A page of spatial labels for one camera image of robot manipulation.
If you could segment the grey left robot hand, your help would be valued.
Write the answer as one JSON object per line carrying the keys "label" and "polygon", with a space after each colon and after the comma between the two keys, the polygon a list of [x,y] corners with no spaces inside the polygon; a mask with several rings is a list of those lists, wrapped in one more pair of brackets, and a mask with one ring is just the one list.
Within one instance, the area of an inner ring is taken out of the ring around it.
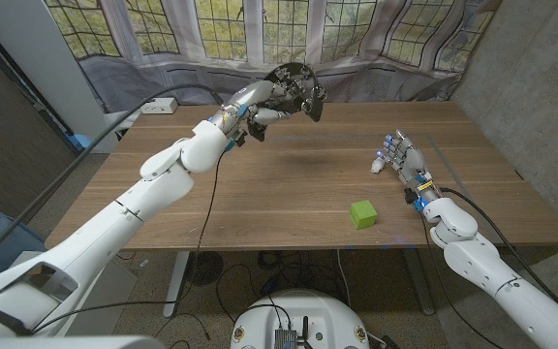
{"label": "grey left robot hand", "polygon": [[232,95],[227,104],[237,116],[267,126],[301,111],[300,95],[277,82],[259,80]]}

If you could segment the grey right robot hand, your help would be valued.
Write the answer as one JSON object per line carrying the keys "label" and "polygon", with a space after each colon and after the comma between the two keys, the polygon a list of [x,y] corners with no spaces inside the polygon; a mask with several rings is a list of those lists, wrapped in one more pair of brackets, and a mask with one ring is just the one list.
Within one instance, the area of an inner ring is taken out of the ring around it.
{"label": "grey right robot hand", "polygon": [[394,135],[386,135],[379,156],[398,173],[406,187],[416,188],[432,180],[422,153],[400,129]]}

